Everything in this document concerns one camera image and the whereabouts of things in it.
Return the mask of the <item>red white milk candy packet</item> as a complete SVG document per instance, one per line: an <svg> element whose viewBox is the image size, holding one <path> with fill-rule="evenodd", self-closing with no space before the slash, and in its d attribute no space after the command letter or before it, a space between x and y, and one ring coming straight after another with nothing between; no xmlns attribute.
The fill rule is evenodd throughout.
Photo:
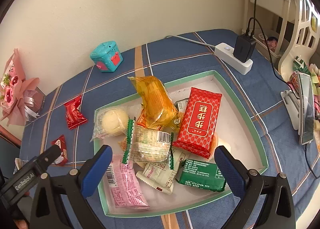
<svg viewBox="0 0 320 229"><path fill-rule="evenodd" d="M58 139L51 141L51 144L57 145L60 148L60 156L54 161L54 164L64 166L68 162L65 136L61 135Z"/></svg>

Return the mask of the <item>pink snack packet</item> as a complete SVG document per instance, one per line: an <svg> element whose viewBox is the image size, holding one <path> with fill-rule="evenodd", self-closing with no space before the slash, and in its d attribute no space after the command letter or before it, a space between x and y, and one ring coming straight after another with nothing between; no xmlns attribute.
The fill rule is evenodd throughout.
<svg viewBox="0 0 320 229"><path fill-rule="evenodd" d="M133 162L122 163L121 155L113 155L103 177L104 192L109 209L149 209L133 169Z"/></svg>

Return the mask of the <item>dark green snack packet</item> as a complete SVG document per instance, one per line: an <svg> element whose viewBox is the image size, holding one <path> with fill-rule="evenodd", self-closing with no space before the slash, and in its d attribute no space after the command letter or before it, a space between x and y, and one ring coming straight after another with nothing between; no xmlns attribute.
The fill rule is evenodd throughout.
<svg viewBox="0 0 320 229"><path fill-rule="evenodd" d="M226 180L215 163L195 159L182 162L176 181L185 186L212 192L223 192L226 186Z"/></svg>

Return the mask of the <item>small red candy packet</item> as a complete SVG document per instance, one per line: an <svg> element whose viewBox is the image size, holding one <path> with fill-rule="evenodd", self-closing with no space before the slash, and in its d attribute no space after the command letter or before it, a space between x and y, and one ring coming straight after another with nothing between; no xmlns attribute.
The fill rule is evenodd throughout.
<svg viewBox="0 0 320 229"><path fill-rule="evenodd" d="M66 122L70 130L75 129L88 121L88 119L80 112L81 102L82 96L79 95L64 103L66 108Z"/></svg>

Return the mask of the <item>clear round pastry packet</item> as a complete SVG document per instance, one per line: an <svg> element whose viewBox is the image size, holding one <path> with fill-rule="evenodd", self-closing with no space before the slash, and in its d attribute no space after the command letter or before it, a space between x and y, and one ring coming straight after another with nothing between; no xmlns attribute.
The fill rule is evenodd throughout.
<svg viewBox="0 0 320 229"><path fill-rule="evenodd" d="M129 115L125 107L103 106L96 109L91 141L126 134L128 121Z"/></svg>

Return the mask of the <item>large red cake packet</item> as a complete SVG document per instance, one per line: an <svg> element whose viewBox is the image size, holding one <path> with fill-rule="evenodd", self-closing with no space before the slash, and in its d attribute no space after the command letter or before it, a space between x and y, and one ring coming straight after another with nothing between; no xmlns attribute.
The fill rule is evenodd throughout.
<svg viewBox="0 0 320 229"><path fill-rule="evenodd" d="M222 94L192 87L182 124L172 145L210 159Z"/></svg>

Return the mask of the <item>barcode round cookie packet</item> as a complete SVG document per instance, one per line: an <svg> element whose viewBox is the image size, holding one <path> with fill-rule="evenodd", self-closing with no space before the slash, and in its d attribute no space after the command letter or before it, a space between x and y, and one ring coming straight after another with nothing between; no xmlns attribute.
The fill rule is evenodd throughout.
<svg viewBox="0 0 320 229"><path fill-rule="evenodd" d="M128 164L129 161L168 162L172 169L174 167L172 139L172 133L143 128L136 124L135 119L129 119L122 163Z"/></svg>

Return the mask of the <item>yellow cake packet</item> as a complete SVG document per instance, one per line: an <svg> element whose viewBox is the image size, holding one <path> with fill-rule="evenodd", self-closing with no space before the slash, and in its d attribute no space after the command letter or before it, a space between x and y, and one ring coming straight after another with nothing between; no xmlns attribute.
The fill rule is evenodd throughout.
<svg viewBox="0 0 320 229"><path fill-rule="evenodd" d="M178 112L163 83L154 76L129 77L129 80L142 98L146 128L162 125L160 131L178 132L183 113Z"/></svg>

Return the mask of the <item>orange cracker packet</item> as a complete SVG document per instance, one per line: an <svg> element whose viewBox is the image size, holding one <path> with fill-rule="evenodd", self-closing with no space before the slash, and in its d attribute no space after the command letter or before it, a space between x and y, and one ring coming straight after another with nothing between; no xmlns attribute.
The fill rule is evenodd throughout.
<svg viewBox="0 0 320 229"><path fill-rule="evenodd" d="M145 117L144 109L142 109L141 112L140 112L140 116L137 119L137 125L141 126L143 128L146 128L146 117ZM163 126L162 125L157 125L155 127L155 129L160 131L161 129L163 129ZM125 151L126 150L126 144L127 144L127 138L125 137L122 141L118 142L118 144L119 144L121 150Z"/></svg>

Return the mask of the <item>white phone stand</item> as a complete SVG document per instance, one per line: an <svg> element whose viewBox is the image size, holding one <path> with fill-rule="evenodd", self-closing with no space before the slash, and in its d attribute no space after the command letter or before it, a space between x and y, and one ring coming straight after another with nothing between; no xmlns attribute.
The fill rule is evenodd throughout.
<svg viewBox="0 0 320 229"><path fill-rule="evenodd" d="M280 92L280 96L289 114L291 124L294 130L299 129L299 99L295 97L292 91L285 90Z"/></svg>

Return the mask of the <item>green white noodle snack packet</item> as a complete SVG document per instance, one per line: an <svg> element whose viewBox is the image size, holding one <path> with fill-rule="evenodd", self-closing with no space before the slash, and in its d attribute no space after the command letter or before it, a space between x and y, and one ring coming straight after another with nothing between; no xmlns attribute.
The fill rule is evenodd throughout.
<svg viewBox="0 0 320 229"><path fill-rule="evenodd" d="M185 113L188 105L188 101L189 101L189 98L180 99L174 103L174 106L176 107L178 112Z"/></svg>

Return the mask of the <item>colourful clutter pile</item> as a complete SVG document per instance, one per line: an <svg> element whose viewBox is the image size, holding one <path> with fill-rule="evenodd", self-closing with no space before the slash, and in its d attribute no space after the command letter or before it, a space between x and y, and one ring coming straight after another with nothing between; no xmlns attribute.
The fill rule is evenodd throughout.
<svg viewBox="0 0 320 229"><path fill-rule="evenodd" d="M299 144L306 145L314 139L315 103L311 72L301 57L297 56L293 61L293 73L290 76L290 84L295 88L299 98Z"/></svg>

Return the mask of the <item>white power strip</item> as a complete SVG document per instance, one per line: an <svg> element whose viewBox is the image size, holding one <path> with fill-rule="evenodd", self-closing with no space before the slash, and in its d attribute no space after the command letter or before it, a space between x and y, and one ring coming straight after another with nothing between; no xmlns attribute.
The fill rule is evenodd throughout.
<svg viewBox="0 0 320 229"><path fill-rule="evenodd" d="M234 56L233 52L234 48L226 43L220 43L216 45L214 49L215 55L220 60L230 65L242 75L246 75L251 70L253 61L248 59L245 63L243 63Z"/></svg>

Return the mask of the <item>black charger adapter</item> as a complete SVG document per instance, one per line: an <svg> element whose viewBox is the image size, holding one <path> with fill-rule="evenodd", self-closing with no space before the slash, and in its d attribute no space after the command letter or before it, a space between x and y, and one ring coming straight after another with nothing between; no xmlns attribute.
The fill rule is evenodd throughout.
<svg viewBox="0 0 320 229"><path fill-rule="evenodd" d="M242 63L247 62L255 49L256 40L247 34L239 35L236 39L233 55Z"/></svg>

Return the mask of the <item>white shelf unit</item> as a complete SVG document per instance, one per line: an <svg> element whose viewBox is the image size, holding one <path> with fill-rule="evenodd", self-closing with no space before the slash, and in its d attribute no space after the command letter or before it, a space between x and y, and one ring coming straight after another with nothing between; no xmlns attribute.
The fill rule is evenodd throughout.
<svg viewBox="0 0 320 229"><path fill-rule="evenodd" d="M319 54L319 10L311 0L245 0L244 20L249 18L251 3L279 19L280 28L267 27L267 34L278 39L272 59L282 78L288 81L295 58L309 65L311 58Z"/></svg>

